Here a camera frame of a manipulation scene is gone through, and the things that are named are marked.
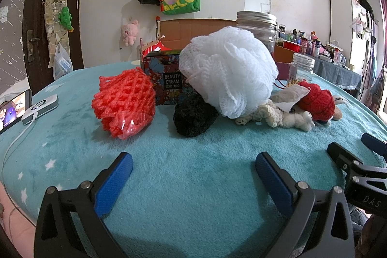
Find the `white mesh bath pouf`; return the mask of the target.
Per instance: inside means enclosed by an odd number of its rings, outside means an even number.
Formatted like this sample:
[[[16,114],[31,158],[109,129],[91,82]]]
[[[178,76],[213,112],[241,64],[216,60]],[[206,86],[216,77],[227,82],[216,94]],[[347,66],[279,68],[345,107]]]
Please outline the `white mesh bath pouf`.
[[[279,74],[263,42],[232,26],[194,37],[180,53],[179,70],[205,102],[231,119],[266,103]]]

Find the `green plush crocodile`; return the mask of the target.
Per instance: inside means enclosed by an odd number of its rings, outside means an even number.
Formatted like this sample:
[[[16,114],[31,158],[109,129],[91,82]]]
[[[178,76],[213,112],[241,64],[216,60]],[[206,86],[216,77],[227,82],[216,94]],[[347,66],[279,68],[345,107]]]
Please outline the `green plush crocodile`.
[[[62,27],[67,29],[70,33],[74,31],[74,28],[72,26],[72,15],[69,12],[68,7],[62,8],[62,10],[58,13],[58,19]]]

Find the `dark brown door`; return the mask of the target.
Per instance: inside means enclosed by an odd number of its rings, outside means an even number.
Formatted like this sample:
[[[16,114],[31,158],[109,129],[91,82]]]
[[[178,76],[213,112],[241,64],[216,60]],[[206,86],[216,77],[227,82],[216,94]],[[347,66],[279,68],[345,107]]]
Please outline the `dark brown door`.
[[[60,25],[58,13],[68,7],[74,31]],[[22,42],[28,83],[33,94],[54,81],[52,67],[58,43],[66,49],[74,70],[83,69],[79,26],[80,0],[25,0]]]

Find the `cardboard box red lining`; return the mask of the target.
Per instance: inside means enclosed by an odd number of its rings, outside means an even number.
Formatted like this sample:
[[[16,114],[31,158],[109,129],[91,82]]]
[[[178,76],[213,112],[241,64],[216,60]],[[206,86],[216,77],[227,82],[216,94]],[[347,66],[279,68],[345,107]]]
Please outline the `cardboard box red lining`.
[[[158,36],[140,49],[140,59],[149,54],[180,52],[194,37],[209,35],[227,26],[236,26],[233,20],[190,18],[166,20],[158,23]]]

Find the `cream crochet scrunchie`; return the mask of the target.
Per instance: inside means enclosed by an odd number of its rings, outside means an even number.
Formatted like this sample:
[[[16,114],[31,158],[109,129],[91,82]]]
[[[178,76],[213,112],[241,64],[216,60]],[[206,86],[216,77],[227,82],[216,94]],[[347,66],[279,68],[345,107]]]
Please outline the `cream crochet scrunchie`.
[[[285,122],[286,114],[286,112],[282,111],[276,104],[269,100],[267,103],[259,105],[254,112],[237,118],[235,123],[237,125],[246,125],[251,121],[264,120],[266,124],[272,128],[288,128],[289,125]]]

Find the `plastic bag on door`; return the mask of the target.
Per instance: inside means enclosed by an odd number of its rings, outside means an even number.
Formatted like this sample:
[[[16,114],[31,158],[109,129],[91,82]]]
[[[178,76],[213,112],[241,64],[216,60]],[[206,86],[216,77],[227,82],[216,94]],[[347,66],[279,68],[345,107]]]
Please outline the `plastic bag on door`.
[[[54,80],[71,73],[73,71],[73,64],[66,49],[58,43],[54,54],[54,63],[52,67],[52,74]]]

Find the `floral beauty cream tin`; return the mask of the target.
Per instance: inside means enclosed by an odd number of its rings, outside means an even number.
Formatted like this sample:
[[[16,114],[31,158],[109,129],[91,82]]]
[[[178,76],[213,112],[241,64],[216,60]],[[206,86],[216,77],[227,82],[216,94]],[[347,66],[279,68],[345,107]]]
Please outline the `floral beauty cream tin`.
[[[176,105],[197,94],[179,70],[181,50],[151,52],[140,62],[156,93],[156,105]]]

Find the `black fuzzy ball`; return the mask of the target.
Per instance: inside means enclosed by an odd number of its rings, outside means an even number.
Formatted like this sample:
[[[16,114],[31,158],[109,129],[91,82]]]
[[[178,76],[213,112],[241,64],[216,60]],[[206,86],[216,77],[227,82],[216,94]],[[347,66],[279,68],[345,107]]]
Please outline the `black fuzzy ball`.
[[[181,136],[194,138],[206,132],[217,118],[217,109],[195,94],[175,106],[173,122]]]

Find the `red foam fruit net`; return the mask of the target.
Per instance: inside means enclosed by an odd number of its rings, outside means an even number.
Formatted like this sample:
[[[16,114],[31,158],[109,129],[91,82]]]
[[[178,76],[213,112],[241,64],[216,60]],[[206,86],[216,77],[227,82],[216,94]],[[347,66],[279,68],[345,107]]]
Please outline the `red foam fruit net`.
[[[139,67],[99,78],[91,107],[113,138],[126,140],[147,127],[156,113],[153,84]]]

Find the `white wardrobe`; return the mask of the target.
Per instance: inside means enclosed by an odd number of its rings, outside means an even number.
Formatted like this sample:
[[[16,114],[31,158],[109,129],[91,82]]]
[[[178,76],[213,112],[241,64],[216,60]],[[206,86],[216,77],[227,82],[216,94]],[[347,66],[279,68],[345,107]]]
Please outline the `white wardrobe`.
[[[342,49],[346,66],[363,75],[369,57],[371,31],[369,15],[356,0],[330,0],[329,43]]]

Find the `white power bank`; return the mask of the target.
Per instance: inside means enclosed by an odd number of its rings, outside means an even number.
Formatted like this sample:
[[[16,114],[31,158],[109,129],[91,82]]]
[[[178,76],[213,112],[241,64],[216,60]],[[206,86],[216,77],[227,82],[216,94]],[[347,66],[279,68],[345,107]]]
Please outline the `white power bank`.
[[[21,120],[28,125],[33,119],[37,119],[58,107],[58,95],[53,94],[40,102],[29,107],[23,114]]]

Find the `grey covered side table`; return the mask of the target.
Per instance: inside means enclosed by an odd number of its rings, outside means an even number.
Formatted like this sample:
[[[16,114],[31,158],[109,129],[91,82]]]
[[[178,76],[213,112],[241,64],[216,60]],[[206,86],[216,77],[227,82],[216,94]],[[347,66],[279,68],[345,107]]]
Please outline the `grey covered side table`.
[[[362,77],[342,66],[312,57],[315,60],[313,72],[343,90],[354,90],[361,93]]]

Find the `small white plush toy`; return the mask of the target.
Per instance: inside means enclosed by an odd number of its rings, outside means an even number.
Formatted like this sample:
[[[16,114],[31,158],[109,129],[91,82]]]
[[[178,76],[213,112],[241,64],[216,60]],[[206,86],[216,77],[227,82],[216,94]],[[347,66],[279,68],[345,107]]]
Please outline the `small white plush toy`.
[[[315,127],[315,124],[312,114],[304,111],[302,113],[283,113],[282,127],[297,128],[304,132],[309,132]]]

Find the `red knitted soft toy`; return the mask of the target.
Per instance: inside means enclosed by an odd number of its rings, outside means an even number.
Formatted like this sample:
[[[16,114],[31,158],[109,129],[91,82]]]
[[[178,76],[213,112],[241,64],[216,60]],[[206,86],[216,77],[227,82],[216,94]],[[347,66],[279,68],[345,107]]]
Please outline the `red knitted soft toy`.
[[[340,120],[342,112],[336,106],[334,97],[329,90],[322,90],[318,84],[301,81],[298,83],[303,88],[309,90],[309,93],[302,97],[297,106],[308,111],[313,121],[320,124],[327,124],[331,120]]]

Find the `large glass tea jar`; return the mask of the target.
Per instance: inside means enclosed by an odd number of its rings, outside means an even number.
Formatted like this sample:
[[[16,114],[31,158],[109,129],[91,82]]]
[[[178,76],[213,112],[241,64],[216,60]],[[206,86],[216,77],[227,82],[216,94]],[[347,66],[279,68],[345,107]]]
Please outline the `large glass tea jar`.
[[[246,29],[254,34],[272,53],[277,38],[277,18],[273,14],[253,11],[237,12],[238,28]]]

